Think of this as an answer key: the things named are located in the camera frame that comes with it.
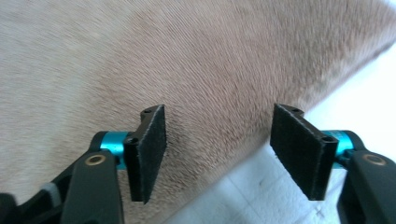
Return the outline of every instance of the fuzzy carpet surface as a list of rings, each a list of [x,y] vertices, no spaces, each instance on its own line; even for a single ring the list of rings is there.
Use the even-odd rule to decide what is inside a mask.
[[[165,104],[161,223],[267,139],[275,102],[310,108],[396,40],[378,0],[0,3],[0,191],[23,203],[99,131]]]

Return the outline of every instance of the white floor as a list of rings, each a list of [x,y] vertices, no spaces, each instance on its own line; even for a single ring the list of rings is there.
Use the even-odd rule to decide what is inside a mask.
[[[396,44],[305,118],[320,130],[351,130],[366,147],[396,161]],[[346,171],[332,170],[326,201],[310,202],[266,144],[168,223],[339,223]]]

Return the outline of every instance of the beige carpet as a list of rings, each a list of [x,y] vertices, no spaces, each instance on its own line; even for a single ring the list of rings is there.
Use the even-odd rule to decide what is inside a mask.
[[[379,0],[0,3],[0,191],[20,203],[102,130],[166,105],[160,223],[268,137],[273,103],[307,109],[396,40]]]

